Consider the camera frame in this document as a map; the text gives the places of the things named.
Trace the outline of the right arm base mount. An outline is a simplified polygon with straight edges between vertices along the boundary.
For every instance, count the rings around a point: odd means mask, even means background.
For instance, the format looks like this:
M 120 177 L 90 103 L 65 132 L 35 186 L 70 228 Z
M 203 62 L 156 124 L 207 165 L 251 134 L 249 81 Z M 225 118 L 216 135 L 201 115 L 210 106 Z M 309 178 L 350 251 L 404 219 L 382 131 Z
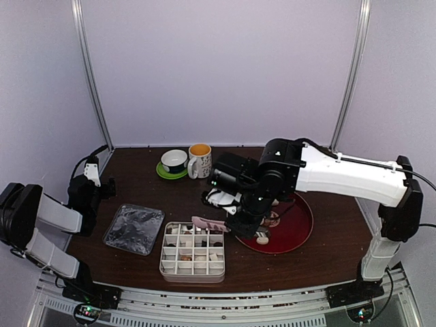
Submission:
M 376 316 L 374 298 L 384 295 L 382 280 L 367 281 L 358 269 L 356 279 L 347 283 L 329 286 L 325 290 L 331 309 L 347 307 L 347 316 L 360 325 L 369 324 Z

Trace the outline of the pink plastic scoop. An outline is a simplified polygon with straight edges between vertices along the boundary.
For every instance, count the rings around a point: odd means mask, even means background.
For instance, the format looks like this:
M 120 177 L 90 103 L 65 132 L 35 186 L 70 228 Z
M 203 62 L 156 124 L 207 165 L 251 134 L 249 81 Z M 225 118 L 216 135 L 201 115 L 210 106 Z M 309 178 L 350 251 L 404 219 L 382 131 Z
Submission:
M 224 233 L 230 231 L 228 227 L 225 225 L 225 222 L 220 220 L 213 220 L 213 219 L 206 219 L 199 216 L 192 216 L 191 222 L 195 225 L 195 227 L 201 229 L 208 229 L 208 230 L 224 232 Z

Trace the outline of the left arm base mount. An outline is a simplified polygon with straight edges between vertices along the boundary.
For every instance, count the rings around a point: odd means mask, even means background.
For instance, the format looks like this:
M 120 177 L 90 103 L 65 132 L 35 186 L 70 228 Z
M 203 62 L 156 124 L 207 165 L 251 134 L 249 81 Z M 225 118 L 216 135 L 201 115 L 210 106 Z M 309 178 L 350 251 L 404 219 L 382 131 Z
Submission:
M 78 302 L 72 315 L 80 326 L 94 324 L 104 310 L 118 308 L 122 289 L 94 282 L 86 264 L 80 263 L 74 278 L 59 277 L 64 283 L 63 297 Z

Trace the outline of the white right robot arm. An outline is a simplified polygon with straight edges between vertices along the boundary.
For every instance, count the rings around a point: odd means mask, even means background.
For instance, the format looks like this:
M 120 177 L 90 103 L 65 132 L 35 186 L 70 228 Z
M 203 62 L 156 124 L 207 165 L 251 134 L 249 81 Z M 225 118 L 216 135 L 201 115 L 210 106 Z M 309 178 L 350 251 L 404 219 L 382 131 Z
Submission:
M 420 227 L 423 193 L 418 179 L 404 156 L 373 161 L 333 153 L 306 138 L 275 138 L 258 160 L 221 154 L 212 165 L 211 190 L 203 193 L 202 201 L 225 210 L 225 227 L 245 238 L 255 235 L 275 200 L 285 201 L 296 191 L 377 202 L 381 228 L 361 259 L 360 277 L 349 286 L 349 295 L 361 301 L 375 290 L 400 243 Z

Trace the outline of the tin lid with rabbit picture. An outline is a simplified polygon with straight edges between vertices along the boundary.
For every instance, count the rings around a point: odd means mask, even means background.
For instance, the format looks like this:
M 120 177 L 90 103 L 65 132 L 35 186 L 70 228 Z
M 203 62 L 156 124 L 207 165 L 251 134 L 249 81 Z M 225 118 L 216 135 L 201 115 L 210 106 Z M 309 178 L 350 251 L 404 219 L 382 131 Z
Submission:
M 147 256 L 153 250 L 164 218 L 162 210 L 122 204 L 102 238 L 103 244 Z

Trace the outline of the silver compartment tin box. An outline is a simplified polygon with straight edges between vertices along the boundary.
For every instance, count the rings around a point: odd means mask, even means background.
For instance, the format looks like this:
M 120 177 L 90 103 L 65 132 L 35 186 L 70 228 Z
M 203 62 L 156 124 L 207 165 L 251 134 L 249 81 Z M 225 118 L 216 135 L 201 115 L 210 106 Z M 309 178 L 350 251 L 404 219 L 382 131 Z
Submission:
M 186 229 L 192 235 L 184 235 Z M 182 247 L 186 240 L 192 240 L 193 247 Z M 202 247 L 202 241 L 208 242 Z M 215 242 L 222 247 L 213 247 Z M 209 255 L 216 253 L 219 261 L 212 262 Z M 162 277 L 172 283 L 220 283 L 225 279 L 224 233 L 201 229 L 189 222 L 170 222 L 164 230 L 159 271 Z

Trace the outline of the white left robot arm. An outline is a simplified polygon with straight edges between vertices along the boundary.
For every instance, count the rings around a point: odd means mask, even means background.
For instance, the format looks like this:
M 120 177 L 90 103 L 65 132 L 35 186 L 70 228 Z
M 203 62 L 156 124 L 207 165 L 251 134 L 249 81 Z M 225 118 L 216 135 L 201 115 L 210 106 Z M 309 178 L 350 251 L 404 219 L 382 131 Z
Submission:
M 98 295 L 87 264 L 69 255 L 49 234 L 92 235 L 102 200 L 116 194 L 115 181 L 100 179 L 99 153 L 82 158 L 67 188 L 67 202 L 48 195 L 41 185 L 9 183 L 1 192 L 1 242 L 18 257 L 28 259 L 44 270 L 51 270 L 83 302 Z

